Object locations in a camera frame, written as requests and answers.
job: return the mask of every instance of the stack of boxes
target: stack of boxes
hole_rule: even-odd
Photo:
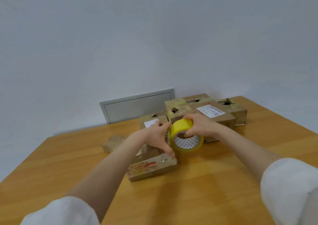
[[[214,101],[207,94],[199,94],[165,102],[166,111],[161,111],[140,117],[140,129],[150,127],[155,121],[165,124],[182,119],[186,114],[203,114],[213,121],[231,129],[245,124],[247,109],[231,99]],[[105,152],[111,153],[124,142],[119,135],[111,137],[102,145]],[[170,145],[169,130],[165,140]],[[216,141],[213,137],[204,137],[205,143]],[[150,176],[173,171],[178,167],[177,159],[169,157],[163,150],[144,145],[135,156],[127,176],[135,181]]]

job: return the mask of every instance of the wooden table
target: wooden table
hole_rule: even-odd
[[[318,167],[318,135],[244,98],[236,131],[282,156]],[[0,224],[59,199],[107,154],[101,144],[139,129],[139,119],[49,137],[0,184]],[[125,177],[103,224],[274,224],[260,186],[220,142],[179,154],[178,170],[131,183]]]

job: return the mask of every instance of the packing tape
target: packing tape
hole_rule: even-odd
[[[181,138],[180,134],[184,134],[193,126],[193,121],[189,119],[177,120],[171,126],[170,143],[174,149],[179,151],[195,151],[203,144],[203,137],[194,135],[189,138]]]

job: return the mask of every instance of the person's left hand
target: person's left hand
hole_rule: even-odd
[[[152,147],[157,147],[165,151],[169,156],[174,157],[175,153],[173,149],[166,143],[164,137],[170,127],[171,122],[165,123],[162,125],[160,121],[156,121],[149,128],[146,128],[146,142]]]

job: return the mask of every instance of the white wall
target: white wall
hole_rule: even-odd
[[[99,101],[170,87],[318,131],[317,27],[318,0],[0,0],[0,180],[48,136],[105,123]]]

